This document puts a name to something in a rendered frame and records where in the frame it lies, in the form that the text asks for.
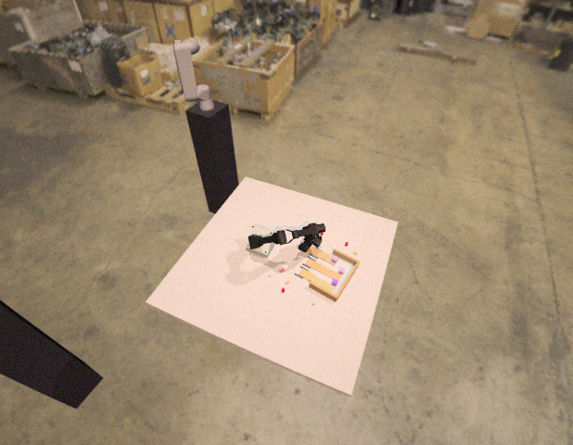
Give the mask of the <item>yellow flat strip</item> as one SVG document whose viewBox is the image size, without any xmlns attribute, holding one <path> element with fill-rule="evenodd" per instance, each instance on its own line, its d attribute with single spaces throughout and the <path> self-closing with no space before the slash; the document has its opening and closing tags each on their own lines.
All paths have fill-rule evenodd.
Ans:
<svg viewBox="0 0 573 445">
<path fill-rule="evenodd" d="M 310 281 L 312 280 L 312 278 L 314 277 L 314 274 L 306 271 L 305 269 L 302 269 L 302 271 L 299 273 L 299 275 L 303 278 L 305 278 L 306 280 Z"/>
</svg>

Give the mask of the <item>orange strip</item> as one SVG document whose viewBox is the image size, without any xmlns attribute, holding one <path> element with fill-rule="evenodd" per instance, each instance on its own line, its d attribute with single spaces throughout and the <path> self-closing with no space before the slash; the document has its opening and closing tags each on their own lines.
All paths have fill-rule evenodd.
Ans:
<svg viewBox="0 0 573 445">
<path fill-rule="evenodd" d="M 322 266 L 322 264 L 320 264 L 316 261 L 313 261 L 311 259 L 308 259 L 308 261 L 305 264 L 308 265 L 309 267 L 313 268 L 316 271 L 318 271 L 320 269 L 320 267 Z"/>
<path fill-rule="evenodd" d="M 314 255 L 314 256 L 316 256 L 316 257 L 318 257 L 324 261 L 329 256 L 328 254 L 324 253 L 323 251 L 321 251 L 317 248 L 314 248 L 312 246 L 307 250 L 307 252 L 311 253 L 312 255 Z"/>
</svg>

